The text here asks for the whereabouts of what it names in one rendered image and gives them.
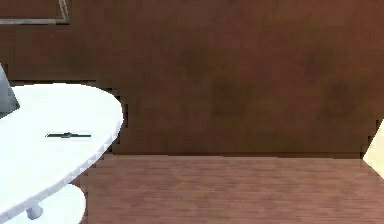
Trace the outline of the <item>white round dining table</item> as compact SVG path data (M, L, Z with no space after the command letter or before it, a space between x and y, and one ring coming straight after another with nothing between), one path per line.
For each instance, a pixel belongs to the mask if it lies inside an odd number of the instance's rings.
M15 86L13 92L20 108L0 119L0 224L80 224L86 198L72 181L117 138L121 103L81 84ZM45 137L65 132L92 137Z

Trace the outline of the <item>thin dark pen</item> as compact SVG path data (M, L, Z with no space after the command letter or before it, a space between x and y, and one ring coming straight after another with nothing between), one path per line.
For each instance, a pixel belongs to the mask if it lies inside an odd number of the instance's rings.
M91 134L78 134L78 133L65 132L65 133L48 133L45 135L45 137L49 137L49 138L90 138L90 137L92 137L92 135Z

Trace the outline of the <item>grey laptop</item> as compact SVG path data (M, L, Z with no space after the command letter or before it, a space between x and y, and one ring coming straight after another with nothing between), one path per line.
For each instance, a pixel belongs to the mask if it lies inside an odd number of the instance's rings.
M0 119L20 108L3 65L0 63Z

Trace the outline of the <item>grey framed wall picture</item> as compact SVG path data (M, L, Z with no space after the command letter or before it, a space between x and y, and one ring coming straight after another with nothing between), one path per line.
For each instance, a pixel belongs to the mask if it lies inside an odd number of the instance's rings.
M67 0L57 0L61 18L0 18L0 25L70 25Z

